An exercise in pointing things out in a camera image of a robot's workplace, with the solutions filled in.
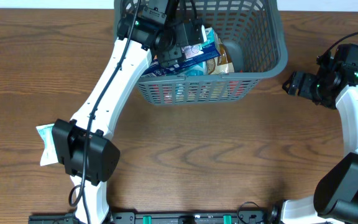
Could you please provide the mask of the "Kleenex tissue multipack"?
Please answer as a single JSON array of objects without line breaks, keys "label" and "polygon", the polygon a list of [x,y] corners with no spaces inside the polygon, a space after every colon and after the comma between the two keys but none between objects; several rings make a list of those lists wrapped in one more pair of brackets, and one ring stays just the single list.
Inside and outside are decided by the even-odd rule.
[{"label": "Kleenex tissue multipack", "polygon": [[203,62],[220,56],[217,33],[212,27],[205,28],[205,32],[206,42],[181,48],[181,52],[185,56],[185,60],[182,63],[174,63],[164,68],[155,58],[141,77],[164,77],[179,74],[182,70],[187,70],[195,65],[202,65]]}]

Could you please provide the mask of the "teal white pouch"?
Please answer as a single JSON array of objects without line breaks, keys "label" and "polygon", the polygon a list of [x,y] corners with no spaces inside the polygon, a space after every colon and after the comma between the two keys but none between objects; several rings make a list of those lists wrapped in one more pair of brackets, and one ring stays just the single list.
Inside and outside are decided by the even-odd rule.
[{"label": "teal white pouch", "polygon": [[206,62],[198,63],[194,66],[185,68],[184,70],[179,72],[179,75],[185,75],[188,77],[191,76],[203,76],[208,73],[208,67]]}]

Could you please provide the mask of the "orange spaghetti packet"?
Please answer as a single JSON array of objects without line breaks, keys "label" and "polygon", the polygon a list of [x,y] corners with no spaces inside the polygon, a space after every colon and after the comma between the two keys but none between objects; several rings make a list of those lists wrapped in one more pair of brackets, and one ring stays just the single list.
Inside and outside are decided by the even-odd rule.
[{"label": "orange spaghetti packet", "polygon": [[231,78],[229,74],[175,77],[173,80],[144,83],[139,90],[155,105],[220,103],[237,101],[254,87],[252,80]]}]

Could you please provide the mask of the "brown white grain bag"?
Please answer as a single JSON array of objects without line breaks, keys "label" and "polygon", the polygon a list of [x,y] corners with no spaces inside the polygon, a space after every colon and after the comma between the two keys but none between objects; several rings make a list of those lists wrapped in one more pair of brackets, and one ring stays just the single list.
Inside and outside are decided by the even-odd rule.
[{"label": "brown white grain bag", "polygon": [[214,73],[216,66],[217,66],[217,62],[215,58],[211,58],[209,60],[206,61],[206,65],[207,65],[207,74],[211,75]]},{"label": "brown white grain bag", "polygon": [[234,72],[234,64],[230,55],[226,52],[226,48],[223,44],[219,45],[219,53],[220,55],[215,57],[217,66],[212,75]]}]

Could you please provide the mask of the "teal white packet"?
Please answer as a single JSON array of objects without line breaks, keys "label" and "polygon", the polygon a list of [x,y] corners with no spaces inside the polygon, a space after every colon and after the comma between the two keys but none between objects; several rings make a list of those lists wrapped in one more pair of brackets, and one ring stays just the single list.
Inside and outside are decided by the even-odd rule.
[{"label": "teal white packet", "polygon": [[45,124],[37,126],[36,130],[44,142],[44,151],[40,159],[40,166],[47,166],[58,163],[58,157],[55,150],[55,144],[52,136],[54,124]]}]

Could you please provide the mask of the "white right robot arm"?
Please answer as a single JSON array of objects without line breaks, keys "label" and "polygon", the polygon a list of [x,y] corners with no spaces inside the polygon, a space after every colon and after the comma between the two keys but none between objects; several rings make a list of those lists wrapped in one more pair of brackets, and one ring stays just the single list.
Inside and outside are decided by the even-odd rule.
[{"label": "white right robot arm", "polygon": [[342,123],[344,157],[317,184],[312,196],[287,200],[279,223],[358,223],[358,72],[312,75],[296,72],[289,94],[337,109]]}]

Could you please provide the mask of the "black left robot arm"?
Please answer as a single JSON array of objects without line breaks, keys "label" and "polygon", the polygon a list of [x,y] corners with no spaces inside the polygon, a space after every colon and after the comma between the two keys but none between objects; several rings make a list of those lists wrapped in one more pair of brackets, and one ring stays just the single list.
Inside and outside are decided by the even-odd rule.
[{"label": "black left robot arm", "polygon": [[119,115],[140,76],[154,56],[161,64],[181,55],[182,47],[206,41],[203,20],[160,19],[128,13],[117,24],[117,39],[95,88],[69,121],[52,128],[58,162],[74,188],[69,203],[78,223],[104,223],[109,213],[107,181],[120,158],[112,143]]}]

